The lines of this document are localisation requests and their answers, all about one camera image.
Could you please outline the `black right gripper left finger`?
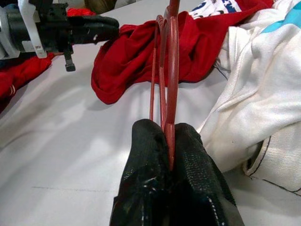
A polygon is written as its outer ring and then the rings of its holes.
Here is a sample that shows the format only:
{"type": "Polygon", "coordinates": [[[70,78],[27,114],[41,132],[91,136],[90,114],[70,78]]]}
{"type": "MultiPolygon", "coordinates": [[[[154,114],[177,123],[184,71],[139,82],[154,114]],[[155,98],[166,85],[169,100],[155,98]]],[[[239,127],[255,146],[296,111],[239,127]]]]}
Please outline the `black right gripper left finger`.
{"type": "Polygon", "coordinates": [[[171,173],[166,139],[149,119],[132,126],[132,143],[114,198],[110,226],[165,226],[171,173]]]}

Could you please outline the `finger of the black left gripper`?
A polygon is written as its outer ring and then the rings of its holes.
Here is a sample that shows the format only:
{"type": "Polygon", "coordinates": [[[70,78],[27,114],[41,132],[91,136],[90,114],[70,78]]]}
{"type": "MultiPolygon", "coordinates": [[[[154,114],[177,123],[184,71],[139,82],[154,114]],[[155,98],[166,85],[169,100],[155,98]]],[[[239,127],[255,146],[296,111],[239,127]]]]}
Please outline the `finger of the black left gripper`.
{"type": "Polygon", "coordinates": [[[72,44],[97,44],[101,41],[111,40],[117,37],[119,28],[72,28],[71,42],[72,44]]]}
{"type": "Polygon", "coordinates": [[[68,22],[73,30],[101,30],[102,28],[119,29],[119,22],[107,16],[69,16],[68,22]]]}

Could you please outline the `large red sweater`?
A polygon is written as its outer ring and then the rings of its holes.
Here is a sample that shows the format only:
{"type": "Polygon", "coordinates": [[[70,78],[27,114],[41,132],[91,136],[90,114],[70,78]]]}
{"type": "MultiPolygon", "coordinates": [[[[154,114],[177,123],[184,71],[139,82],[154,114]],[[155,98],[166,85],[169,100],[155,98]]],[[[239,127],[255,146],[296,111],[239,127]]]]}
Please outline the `large red sweater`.
{"type": "Polygon", "coordinates": [[[58,55],[48,53],[46,58],[40,59],[34,53],[26,53],[19,58],[0,60],[0,113],[16,92],[46,71],[58,55]]]}

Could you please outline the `red t-shirt white print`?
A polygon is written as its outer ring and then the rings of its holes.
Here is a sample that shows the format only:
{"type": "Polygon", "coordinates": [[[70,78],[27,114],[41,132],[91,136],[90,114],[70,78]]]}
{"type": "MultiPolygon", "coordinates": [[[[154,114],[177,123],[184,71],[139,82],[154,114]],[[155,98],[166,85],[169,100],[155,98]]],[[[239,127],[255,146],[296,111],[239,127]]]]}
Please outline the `red t-shirt white print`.
{"type": "MultiPolygon", "coordinates": [[[[203,80],[218,57],[230,26],[255,12],[270,8],[273,0],[205,0],[191,12],[178,15],[179,82],[203,80]]],[[[99,50],[91,86],[105,104],[117,102],[132,84],[151,81],[156,22],[126,24],[119,37],[99,50]]]]}

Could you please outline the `red plastic hanger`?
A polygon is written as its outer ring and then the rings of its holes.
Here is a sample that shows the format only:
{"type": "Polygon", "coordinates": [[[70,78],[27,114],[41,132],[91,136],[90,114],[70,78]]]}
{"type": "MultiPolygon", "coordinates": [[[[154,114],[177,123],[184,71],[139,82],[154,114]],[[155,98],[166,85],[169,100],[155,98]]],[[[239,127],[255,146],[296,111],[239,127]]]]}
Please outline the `red plastic hanger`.
{"type": "Polygon", "coordinates": [[[164,15],[156,18],[150,89],[150,120],[153,120],[154,86],[158,75],[160,126],[168,145],[170,170],[174,167],[174,122],[179,82],[179,5],[180,0],[170,0],[164,15]]]}

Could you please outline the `white sweatshirt cyan print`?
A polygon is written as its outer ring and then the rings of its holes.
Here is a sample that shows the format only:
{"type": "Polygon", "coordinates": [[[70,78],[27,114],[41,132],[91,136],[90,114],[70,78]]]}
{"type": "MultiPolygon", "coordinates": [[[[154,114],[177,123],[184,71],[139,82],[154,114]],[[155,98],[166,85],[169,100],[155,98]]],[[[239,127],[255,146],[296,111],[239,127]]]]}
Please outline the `white sweatshirt cyan print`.
{"type": "Polygon", "coordinates": [[[227,84],[199,131],[219,170],[301,196],[301,0],[272,0],[224,39],[227,84]]]}

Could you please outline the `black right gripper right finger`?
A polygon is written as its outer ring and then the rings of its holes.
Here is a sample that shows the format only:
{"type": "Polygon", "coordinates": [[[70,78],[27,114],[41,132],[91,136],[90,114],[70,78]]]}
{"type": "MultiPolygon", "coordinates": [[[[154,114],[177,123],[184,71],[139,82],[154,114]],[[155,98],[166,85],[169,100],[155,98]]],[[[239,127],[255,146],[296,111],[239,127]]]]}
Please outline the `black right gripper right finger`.
{"type": "Polygon", "coordinates": [[[245,226],[228,184],[187,123],[175,126],[170,226],[245,226]]]}

